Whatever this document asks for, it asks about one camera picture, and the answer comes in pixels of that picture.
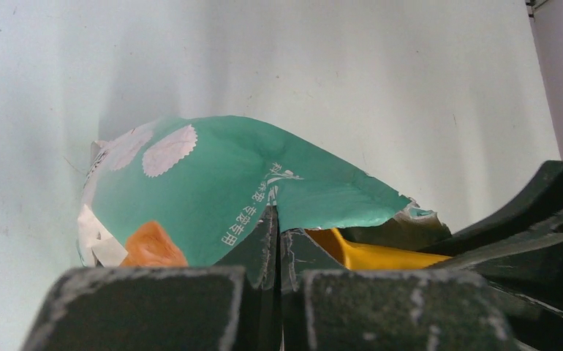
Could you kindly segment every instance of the black plastic piece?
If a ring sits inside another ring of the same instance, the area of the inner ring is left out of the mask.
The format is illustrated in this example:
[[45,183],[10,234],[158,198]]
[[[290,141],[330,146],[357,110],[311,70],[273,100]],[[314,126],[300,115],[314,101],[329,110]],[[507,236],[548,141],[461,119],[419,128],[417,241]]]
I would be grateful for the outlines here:
[[547,161],[497,212],[420,252],[456,256],[509,238],[563,209],[563,162]]
[[517,350],[470,272],[309,271],[287,298],[286,350]]
[[279,351],[282,342],[282,297],[277,210],[268,206],[254,230],[215,265],[242,265],[254,288],[250,309],[257,312],[257,329],[250,331],[258,350]]
[[299,289],[303,273],[316,269],[346,269],[331,257],[305,230],[283,232],[280,240],[281,294]]
[[252,299],[241,267],[75,269],[23,350],[256,350]]

